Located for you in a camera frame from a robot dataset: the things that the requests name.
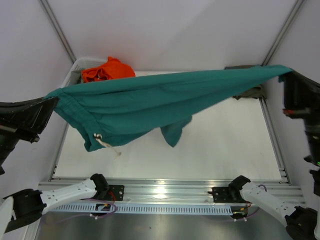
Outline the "teal green shorts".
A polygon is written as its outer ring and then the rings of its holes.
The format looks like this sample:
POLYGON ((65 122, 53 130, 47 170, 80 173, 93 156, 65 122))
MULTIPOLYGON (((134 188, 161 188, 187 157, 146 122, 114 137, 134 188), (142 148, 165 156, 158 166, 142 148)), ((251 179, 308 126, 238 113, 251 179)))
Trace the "teal green shorts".
POLYGON ((103 143, 126 145, 156 128, 174 147, 194 114, 290 71, 270 65, 136 76, 75 84, 48 97, 58 98, 55 112, 78 130, 88 152, 103 143))

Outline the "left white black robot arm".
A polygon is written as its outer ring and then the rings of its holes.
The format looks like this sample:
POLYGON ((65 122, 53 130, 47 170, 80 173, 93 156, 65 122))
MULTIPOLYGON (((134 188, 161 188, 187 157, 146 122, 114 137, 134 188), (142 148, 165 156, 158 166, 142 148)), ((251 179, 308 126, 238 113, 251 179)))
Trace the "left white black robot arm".
MULTIPOLYGON (((58 98, 36 98, 0 104, 0 162, 3 164, 19 141, 38 142, 58 103, 58 98)), ((77 200, 103 200, 108 196, 106 178, 95 173, 74 185, 51 191, 24 189, 0 200, 0 234, 39 220, 47 212, 77 200)))

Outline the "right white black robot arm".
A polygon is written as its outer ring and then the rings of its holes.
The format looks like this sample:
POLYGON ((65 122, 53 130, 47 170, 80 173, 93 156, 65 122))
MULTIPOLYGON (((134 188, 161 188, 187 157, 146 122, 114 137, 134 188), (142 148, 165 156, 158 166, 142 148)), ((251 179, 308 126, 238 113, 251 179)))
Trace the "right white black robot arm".
MULTIPOLYGON (((320 165, 320 85, 292 71, 284 81, 283 113, 291 119, 302 119, 310 154, 304 160, 320 165)), ((250 202, 276 220, 293 240, 318 240, 320 238, 320 212, 304 208, 273 196, 247 177, 240 175, 228 185, 228 196, 234 202, 250 202)))

